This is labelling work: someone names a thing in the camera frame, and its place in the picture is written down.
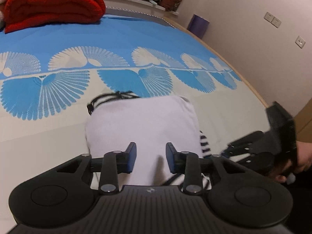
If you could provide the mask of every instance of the purple cylinder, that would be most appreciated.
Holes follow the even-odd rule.
[[[190,23],[188,24],[188,30],[192,34],[202,39],[202,37],[204,36],[208,28],[208,25],[209,25],[209,22],[207,20],[194,14]]]

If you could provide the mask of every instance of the bed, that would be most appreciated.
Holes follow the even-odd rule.
[[[263,103],[221,56],[161,18],[114,8],[98,24],[0,32],[0,88],[1,233],[15,224],[15,186],[88,152],[86,105],[99,94],[187,97],[212,153],[269,128]]]

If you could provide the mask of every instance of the wall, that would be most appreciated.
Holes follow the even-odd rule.
[[[282,21],[263,19],[269,11]],[[210,21],[203,40],[268,102],[296,115],[312,97],[312,0],[184,0],[177,22],[193,13]],[[306,44],[300,49],[300,35]]]

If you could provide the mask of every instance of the wall switch plate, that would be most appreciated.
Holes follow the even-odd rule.
[[[266,21],[269,21],[270,23],[272,22],[273,18],[274,18],[274,16],[273,16],[271,13],[269,13],[269,12],[267,12],[267,13],[265,14],[265,16],[264,16],[264,19],[265,19]]]
[[[300,47],[300,48],[303,48],[303,46],[305,45],[305,40],[298,36],[298,38],[296,39],[296,44]]]
[[[281,23],[282,22],[279,19],[277,19],[276,17],[273,18],[273,20],[271,22],[271,24],[274,25],[276,28],[279,28]]]

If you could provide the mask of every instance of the wall socket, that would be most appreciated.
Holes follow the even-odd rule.
[[[269,13],[269,12],[267,12],[267,13],[265,14],[265,16],[264,16],[264,19],[265,19],[266,21],[269,21],[270,23],[272,22],[273,18],[274,18],[274,16],[273,16],[271,13]]]
[[[282,22],[279,19],[277,19],[276,17],[274,17],[272,22],[271,22],[271,24],[274,25],[276,28],[279,28],[281,23]]]
[[[305,45],[305,40],[298,36],[298,38],[296,39],[296,44],[300,47],[300,48],[303,48],[303,46]]]

